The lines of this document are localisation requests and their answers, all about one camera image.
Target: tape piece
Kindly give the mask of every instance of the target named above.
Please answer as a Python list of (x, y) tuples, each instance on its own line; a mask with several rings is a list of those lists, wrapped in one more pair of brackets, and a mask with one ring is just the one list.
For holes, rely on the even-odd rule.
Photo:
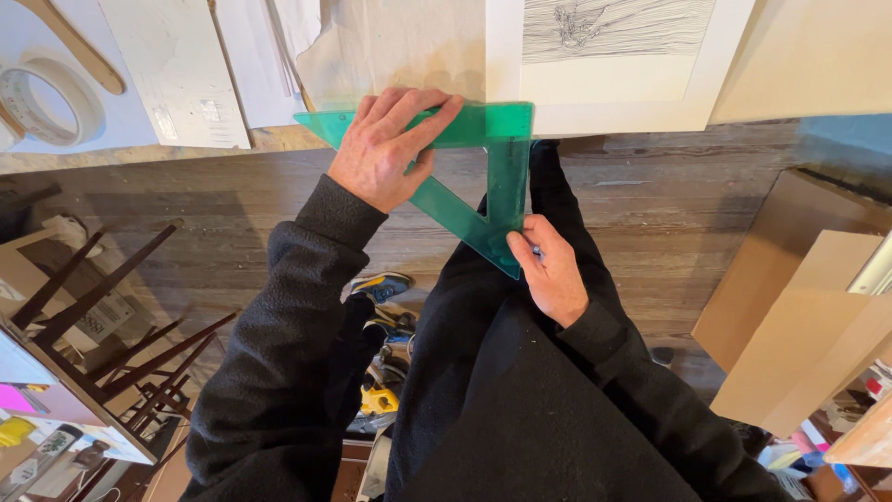
[[(41, 79), (53, 88), (71, 109), (75, 130), (65, 129), (40, 108), (31, 91), (31, 79)], [(0, 99), (12, 119), (35, 138), (55, 146), (76, 146), (94, 138), (103, 122), (84, 89), (61, 63), (36, 58), (0, 73)]]

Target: black fleece sleeve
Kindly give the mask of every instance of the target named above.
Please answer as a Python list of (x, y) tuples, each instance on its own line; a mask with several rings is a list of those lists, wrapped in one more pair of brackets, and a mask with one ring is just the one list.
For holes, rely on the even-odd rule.
[(323, 175), (269, 236), (269, 281), (245, 308), (192, 413), (181, 500), (327, 501), (343, 430), (326, 416), (326, 355), (343, 286), (387, 215)]
[(617, 320), (593, 297), (588, 310), (557, 337), (587, 364), (587, 373), (706, 502), (791, 500), (744, 451), (731, 427), (674, 373), (650, 359), (627, 318)]

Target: man's left hand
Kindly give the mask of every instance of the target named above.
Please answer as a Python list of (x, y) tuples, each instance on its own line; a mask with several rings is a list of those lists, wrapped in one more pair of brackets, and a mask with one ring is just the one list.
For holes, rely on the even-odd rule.
[[(415, 88), (387, 88), (381, 96), (363, 97), (328, 176), (378, 211), (389, 213), (431, 175), (434, 151), (423, 148), (455, 120), (464, 103), (459, 95)], [(434, 106), (440, 111), (406, 131), (416, 115)], [(415, 165), (406, 172), (412, 160)]]

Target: yellow container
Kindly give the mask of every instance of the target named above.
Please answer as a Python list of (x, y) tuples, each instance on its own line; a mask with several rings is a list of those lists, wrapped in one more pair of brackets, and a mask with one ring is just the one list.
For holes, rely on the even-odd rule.
[(0, 423), (0, 446), (14, 447), (21, 443), (22, 439), (28, 437), (37, 427), (31, 425), (31, 422), (17, 416), (10, 417), (5, 422)]

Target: black fleece jacket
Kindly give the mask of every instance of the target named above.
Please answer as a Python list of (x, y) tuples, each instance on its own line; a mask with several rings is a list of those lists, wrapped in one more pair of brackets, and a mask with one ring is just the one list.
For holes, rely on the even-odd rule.
[[(181, 500), (331, 498), (343, 430), (325, 411), (326, 355), (343, 286), (386, 217), (323, 176), (270, 235), (269, 282), (195, 405)], [(789, 500), (692, 389), (649, 360), (618, 301), (590, 288), (588, 311), (555, 330), (528, 291), (496, 277), (441, 277), (453, 286), (425, 304), (417, 339), (439, 341), (416, 349), (388, 499)]]

